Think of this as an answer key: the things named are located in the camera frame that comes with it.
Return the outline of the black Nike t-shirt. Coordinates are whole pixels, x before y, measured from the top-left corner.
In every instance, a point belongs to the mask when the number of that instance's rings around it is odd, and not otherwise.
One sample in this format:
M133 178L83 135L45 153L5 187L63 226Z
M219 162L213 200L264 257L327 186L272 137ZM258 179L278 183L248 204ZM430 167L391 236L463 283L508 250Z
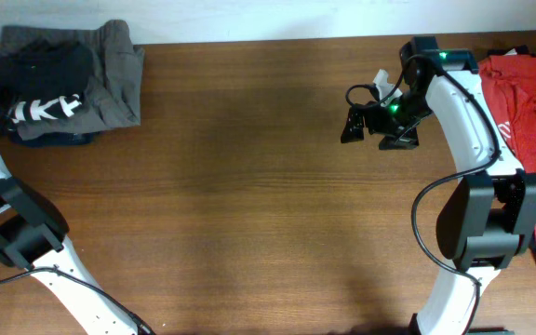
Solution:
M76 116L93 73L92 52L79 42L37 40L1 57L0 132Z

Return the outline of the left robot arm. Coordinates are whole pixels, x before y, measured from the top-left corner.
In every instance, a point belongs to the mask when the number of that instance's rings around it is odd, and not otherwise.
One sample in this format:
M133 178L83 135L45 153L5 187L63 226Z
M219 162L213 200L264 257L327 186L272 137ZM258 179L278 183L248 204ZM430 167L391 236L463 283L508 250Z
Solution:
M88 334L150 334L81 262L58 209L13 177L0 155L0 262L43 284Z

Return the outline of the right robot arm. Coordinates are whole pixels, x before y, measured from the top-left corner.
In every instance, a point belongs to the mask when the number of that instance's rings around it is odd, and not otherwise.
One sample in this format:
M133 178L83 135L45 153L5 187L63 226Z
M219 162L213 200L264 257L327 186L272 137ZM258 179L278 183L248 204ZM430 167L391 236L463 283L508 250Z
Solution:
M380 70L364 88L373 99L351 101L341 141L378 134L381 150L419 145L418 125L437 118L456 168L425 186L411 206L413 235L439 268L432 293L414 314L408 334L473 334L472 327L488 285L529 246L536 226L536 172L528 172L508 148L484 98L482 79L468 49L442 49L433 36L415 36L399 50L402 72L389 83ZM422 199L450 181L457 187L436 221L436 257L417 223Z

